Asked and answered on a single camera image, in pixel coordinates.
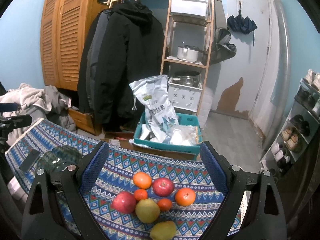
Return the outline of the orange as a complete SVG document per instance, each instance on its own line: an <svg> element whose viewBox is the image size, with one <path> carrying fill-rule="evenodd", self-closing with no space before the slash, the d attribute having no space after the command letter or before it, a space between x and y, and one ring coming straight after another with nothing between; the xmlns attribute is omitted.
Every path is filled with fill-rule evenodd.
<svg viewBox="0 0 320 240"><path fill-rule="evenodd" d="M151 177L145 172L137 172L133 175L133 183L140 189L148 189L152 185Z"/></svg>
<svg viewBox="0 0 320 240"><path fill-rule="evenodd" d="M181 188L175 194L175 202L180 206L189 206L195 202L195 191L190 188Z"/></svg>

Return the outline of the red apple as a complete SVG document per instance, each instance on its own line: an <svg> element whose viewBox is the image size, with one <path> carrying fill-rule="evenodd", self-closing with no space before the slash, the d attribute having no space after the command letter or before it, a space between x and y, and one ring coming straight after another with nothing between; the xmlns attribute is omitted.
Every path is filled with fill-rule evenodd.
<svg viewBox="0 0 320 240"><path fill-rule="evenodd" d="M174 184L168 178L157 178L152 184L153 192L160 197L167 197L174 191Z"/></svg>
<svg viewBox="0 0 320 240"><path fill-rule="evenodd" d="M133 213L136 208L137 201L132 193L121 191L116 195L111 203L111 207L121 213Z"/></svg>

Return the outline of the yellow pear front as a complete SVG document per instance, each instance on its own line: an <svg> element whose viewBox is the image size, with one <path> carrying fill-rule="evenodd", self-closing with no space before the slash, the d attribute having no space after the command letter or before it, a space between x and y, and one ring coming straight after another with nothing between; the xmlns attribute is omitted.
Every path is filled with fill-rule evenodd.
<svg viewBox="0 0 320 240"><path fill-rule="evenodd" d="M176 235L176 224L173 221L165 221L155 224L150 231L153 240L170 240Z"/></svg>

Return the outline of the small tangerine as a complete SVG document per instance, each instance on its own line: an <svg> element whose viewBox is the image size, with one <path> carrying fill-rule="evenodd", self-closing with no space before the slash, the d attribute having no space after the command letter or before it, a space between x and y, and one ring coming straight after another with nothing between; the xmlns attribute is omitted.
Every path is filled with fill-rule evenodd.
<svg viewBox="0 0 320 240"><path fill-rule="evenodd" d="M148 198L148 192L145 189L136 189L134 192L136 201L144 200Z"/></svg>
<svg viewBox="0 0 320 240"><path fill-rule="evenodd" d="M161 212L169 211L172 207L172 201L168 198L162 198L157 202L157 205Z"/></svg>

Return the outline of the yellow-green pear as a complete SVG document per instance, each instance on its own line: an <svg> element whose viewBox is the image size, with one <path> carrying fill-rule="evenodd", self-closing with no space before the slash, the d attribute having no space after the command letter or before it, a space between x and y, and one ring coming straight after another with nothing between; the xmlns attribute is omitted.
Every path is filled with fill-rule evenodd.
<svg viewBox="0 0 320 240"><path fill-rule="evenodd" d="M157 203L148 198L137 203L135 213L142 223L150 224L159 217L161 211Z"/></svg>

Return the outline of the red apple back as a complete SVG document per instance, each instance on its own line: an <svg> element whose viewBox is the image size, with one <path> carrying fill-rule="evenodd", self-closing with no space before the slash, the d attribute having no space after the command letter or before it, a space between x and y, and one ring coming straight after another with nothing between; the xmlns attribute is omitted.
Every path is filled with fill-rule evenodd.
<svg viewBox="0 0 320 240"><path fill-rule="evenodd" d="M157 178L152 184L153 192L160 197L167 197L174 191L174 184L168 178Z"/></svg>

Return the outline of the black smartphone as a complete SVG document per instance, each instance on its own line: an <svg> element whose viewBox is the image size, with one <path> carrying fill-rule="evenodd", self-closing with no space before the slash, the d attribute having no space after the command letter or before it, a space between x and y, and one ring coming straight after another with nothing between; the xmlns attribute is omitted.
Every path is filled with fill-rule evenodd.
<svg viewBox="0 0 320 240"><path fill-rule="evenodd" d="M28 172L30 168L34 165L34 163L38 160L40 155L40 151L32 149L19 166L19 169L24 173Z"/></svg>

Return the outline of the pile of clothes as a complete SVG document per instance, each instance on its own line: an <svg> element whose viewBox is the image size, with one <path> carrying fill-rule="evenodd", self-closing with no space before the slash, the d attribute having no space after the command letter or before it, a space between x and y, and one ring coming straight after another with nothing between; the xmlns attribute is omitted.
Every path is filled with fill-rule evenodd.
<svg viewBox="0 0 320 240"><path fill-rule="evenodd" d="M32 124L43 118L71 132L76 131L76 124L68 114L71 98L60 93L54 86L39 89L22 83L18 88L10 89L1 95L1 103L17 104L16 110L1 113L2 118L30 115Z"/></svg>

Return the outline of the clear glass plate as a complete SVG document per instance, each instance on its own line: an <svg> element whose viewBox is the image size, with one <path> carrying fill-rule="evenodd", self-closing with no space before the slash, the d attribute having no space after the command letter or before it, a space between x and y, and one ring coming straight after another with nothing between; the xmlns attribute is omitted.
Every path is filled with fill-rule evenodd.
<svg viewBox="0 0 320 240"><path fill-rule="evenodd" d="M36 168L48 173L60 172L69 165L76 165L82 159L82 154L74 147L57 146L46 152L36 163Z"/></svg>

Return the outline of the patterned blue tablecloth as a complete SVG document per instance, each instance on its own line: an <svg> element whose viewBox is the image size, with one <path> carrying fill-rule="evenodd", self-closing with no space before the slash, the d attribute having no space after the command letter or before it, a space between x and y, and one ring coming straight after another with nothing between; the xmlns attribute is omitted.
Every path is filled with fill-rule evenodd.
<svg viewBox="0 0 320 240"><path fill-rule="evenodd" d="M12 144L5 157L23 191L29 192L37 166L23 172L20 165L31 150L45 154L56 147L71 146L86 155L97 143L95 139L72 133L42 119ZM134 213L124 214L112 207L112 200L120 192L137 191L132 177L138 172L144 172L152 179L168 178L175 190L194 191L195 201L188 206L178 205L174 194L160 197L152 188L146 191L149 201L164 202L166 211L161 212L158 220L171 220L176 224L176 239L198 239L223 202L223 194L216 190L203 163L174 160L112 145L95 184L83 195L96 221L110 239L149 238L151 224L142 223Z"/></svg>

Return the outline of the shoe rack with shoes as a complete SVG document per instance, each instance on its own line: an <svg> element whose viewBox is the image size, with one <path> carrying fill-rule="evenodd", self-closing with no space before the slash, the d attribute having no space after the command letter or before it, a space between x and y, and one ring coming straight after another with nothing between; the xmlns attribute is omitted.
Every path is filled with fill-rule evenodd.
<svg viewBox="0 0 320 240"><path fill-rule="evenodd" d="M319 73L308 70L275 141L262 157L262 170L278 181L297 162L319 128Z"/></svg>

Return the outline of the teal plastic crate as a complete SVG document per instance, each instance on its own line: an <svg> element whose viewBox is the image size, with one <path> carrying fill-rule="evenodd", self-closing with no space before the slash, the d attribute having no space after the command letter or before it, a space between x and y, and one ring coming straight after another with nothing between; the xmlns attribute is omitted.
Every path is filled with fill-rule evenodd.
<svg viewBox="0 0 320 240"><path fill-rule="evenodd" d="M195 126L197 127L197 135L200 137L200 140L202 139L202 134L200 130L200 124L197 116L195 115L189 115L189 114L183 114L183 113L177 113L178 116L178 123L180 125L185 126ZM146 124L145 119L145 113L142 114L140 121L136 127L133 140L135 144L148 146L150 148L154 148L157 150L164 150L164 151L174 151L174 152L183 152L183 153L189 153L195 155L194 159L197 157L197 155L200 152L200 145L194 145L194 146L183 146L183 145L173 145L173 144L166 144L162 142L153 142L151 140L142 140L140 139L140 136L142 135L142 125Z"/></svg>

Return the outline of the wooden louvered wardrobe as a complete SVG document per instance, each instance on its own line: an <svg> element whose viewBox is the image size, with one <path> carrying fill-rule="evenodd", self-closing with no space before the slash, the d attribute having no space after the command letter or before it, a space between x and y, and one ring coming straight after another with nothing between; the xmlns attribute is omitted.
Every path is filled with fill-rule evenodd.
<svg viewBox="0 0 320 240"><path fill-rule="evenodd" d="M98 0L45 0L40 53L45 85L77 90L81 55L91 23L108 6Z"/></svg>

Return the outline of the black hanging coat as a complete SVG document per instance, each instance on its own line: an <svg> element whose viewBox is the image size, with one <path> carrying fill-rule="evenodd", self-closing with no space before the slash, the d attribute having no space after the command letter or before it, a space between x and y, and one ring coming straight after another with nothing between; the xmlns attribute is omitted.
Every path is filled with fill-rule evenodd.
<svg viewBox="0 0 320 240"><path fill-rule="evenodd" d="M92 113L104 132L134 129L144 106L130 84L160 73L164 33L140 1L100 12L87 34L77 85L79 111Z"/></svg>

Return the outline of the white patterned storage box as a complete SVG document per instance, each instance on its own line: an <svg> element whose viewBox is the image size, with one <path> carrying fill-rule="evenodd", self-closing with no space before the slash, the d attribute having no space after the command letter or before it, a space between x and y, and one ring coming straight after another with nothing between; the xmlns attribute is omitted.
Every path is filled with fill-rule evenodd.
<svg viewBox="0 0 320 240"><path fill-rule="evenodd" d="M171 77L168 81L168 95L172 105L177 109L191 111L196 113L200 97L202 94L202 85L182 85Z"/></svg>

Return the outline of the white rice bag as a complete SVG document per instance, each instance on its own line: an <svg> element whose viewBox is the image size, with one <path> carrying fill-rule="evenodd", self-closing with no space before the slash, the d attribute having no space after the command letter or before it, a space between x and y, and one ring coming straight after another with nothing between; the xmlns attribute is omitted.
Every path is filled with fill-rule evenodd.
<svg viewBox="0 0 320 240"><path fill-rule="evenodd" d="M167 130L178 124L178 118L168 95L168 76L152 76L130 83L133 95L145 106L145 121L159 142Z"/></svg>

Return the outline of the steel pot on box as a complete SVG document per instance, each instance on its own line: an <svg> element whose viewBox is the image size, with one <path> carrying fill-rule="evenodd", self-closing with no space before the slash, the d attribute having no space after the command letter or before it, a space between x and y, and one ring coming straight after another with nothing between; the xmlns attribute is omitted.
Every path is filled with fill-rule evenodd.
<svg viewBox="0 0 320 240"><path fill-rule="evenodd" d="M200 72L193 70L179 71L174 74L172 80L180 85L196 86L200 82Z"/></svg>

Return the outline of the grey hanging bag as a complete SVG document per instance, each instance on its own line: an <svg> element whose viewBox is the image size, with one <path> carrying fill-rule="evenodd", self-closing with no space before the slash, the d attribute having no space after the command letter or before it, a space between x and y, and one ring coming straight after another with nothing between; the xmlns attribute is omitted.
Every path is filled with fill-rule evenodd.
<svg viewBox="0 0 320 240"><path fill-rule="evenodd" d="M210 65L235 57L237 49L236 45L230 43L231 38L232 35L228 29L216 29L215 39L210 51Z"/></svg>

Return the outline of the wooden shelf rack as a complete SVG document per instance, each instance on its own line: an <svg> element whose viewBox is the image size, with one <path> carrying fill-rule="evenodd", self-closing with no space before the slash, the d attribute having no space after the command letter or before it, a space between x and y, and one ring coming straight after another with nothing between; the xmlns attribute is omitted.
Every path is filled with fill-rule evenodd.
<svg viewBox="0 0 320 240"><path fill-rule="evenodd" d="M214 0L169 0L165 25L161 74L168 79L176 72L193 70L200 72L202 94L197 112L176 109L199 115L206 86L210 51L214 39ZM196 62L182 61L177 58L179 46L194 47L199 51Z"/></svg>

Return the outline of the white cooking pot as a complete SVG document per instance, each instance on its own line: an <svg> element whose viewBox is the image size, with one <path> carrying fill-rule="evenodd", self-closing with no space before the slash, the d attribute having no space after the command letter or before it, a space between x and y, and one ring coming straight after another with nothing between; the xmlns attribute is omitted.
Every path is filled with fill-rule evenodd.
<svg viewBox="0 0 320 240"><path fill-rule="evenodd" d="M182 61L196 62L199 57L199 51L190 46L179 46L177 50L177 58Z"/></svg>

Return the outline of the dark folded umbrella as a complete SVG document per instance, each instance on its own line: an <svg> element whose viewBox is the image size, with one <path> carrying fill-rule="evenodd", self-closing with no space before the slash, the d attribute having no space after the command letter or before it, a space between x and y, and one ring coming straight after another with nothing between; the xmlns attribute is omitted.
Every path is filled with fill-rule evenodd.
<svg viewBox="0 0 320 240"><path fill-rule="evenodd" d="M243 18L242 10L238 10L237 16L229 16L227 18L227 24L234 32L240 32L242 34L249 35L252 33L253 35L253 46L255 43L255 33L254 31L258 28L255 21L250 19L249 17Z"/></svg>

